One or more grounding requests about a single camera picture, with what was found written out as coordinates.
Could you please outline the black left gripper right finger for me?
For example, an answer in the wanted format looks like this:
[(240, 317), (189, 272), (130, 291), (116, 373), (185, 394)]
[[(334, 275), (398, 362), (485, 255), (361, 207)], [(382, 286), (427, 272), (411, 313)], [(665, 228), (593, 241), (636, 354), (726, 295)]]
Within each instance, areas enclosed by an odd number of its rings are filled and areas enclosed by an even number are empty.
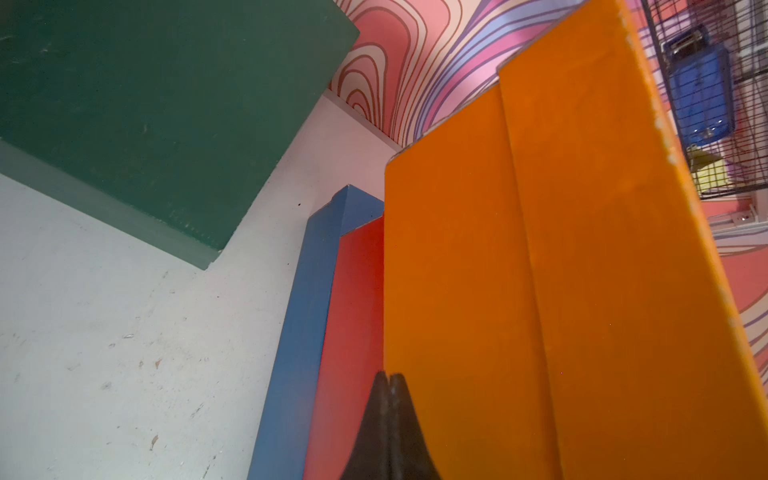
[(441, 479), (429, 454), (402, 374), (390, 377), (388, 435), (391, 479)]

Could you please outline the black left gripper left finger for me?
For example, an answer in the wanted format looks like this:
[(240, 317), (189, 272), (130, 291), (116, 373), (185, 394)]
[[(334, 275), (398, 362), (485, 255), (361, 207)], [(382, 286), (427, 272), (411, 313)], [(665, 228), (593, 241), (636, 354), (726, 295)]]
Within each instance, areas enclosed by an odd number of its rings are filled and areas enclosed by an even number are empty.
[(341, 480), (387, 480), (389, 455), (389, 384), (378, 372), (372, 384), (360, 428)]

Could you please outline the blue shoebox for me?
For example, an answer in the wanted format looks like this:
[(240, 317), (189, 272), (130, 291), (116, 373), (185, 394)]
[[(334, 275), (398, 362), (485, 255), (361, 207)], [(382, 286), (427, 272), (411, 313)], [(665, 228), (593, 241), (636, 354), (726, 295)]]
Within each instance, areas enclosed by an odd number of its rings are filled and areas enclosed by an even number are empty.
[(340, 240), (383, 210), (382, 200), (347, 185), (307, 221), (250, 479), (303, 477)]

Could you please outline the red shoebox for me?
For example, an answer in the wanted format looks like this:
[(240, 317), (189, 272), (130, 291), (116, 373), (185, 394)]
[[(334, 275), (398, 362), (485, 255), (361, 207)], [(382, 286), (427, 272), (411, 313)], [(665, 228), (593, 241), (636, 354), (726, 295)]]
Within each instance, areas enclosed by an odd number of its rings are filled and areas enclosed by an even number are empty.
[(305, 479), (338, 479), (383, 369), (384, 219), (341, 237), (305, 458)]

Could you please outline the orange shoebox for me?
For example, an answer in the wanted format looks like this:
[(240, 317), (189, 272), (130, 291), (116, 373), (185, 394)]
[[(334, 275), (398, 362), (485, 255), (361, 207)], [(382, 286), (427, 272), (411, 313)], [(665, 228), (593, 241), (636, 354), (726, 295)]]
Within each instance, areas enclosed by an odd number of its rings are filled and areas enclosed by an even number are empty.
[(445, 479), (763, 479), (767, 401), (623, 1), (385, 170), (384, 361)]

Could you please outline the green shoebox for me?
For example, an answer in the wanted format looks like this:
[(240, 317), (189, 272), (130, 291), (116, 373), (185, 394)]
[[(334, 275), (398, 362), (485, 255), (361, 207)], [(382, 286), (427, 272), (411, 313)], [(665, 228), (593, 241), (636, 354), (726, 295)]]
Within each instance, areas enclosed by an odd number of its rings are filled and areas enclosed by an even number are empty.
[(358, 35), (332, 1), (5, 1), (1, 171), (206, 269)]

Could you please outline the yellow item in basket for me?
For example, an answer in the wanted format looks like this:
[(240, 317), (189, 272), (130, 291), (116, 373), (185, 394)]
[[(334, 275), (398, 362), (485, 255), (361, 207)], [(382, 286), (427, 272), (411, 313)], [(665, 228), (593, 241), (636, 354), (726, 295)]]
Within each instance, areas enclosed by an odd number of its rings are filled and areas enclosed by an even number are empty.
[(687, 150), (691, 175), (697, 191), (704, 195), (727, 189), (730, 178), (722, 156), (692, 146)]

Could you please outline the blue tool in basket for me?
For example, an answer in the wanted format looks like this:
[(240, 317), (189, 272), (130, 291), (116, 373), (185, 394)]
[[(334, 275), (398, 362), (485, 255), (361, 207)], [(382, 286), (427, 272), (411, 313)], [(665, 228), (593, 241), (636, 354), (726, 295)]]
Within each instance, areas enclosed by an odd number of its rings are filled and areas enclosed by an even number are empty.
[(702, 24), (663, 45), (669, 97), (683, 146), (717, 142), (735, 129), (730, 53)]

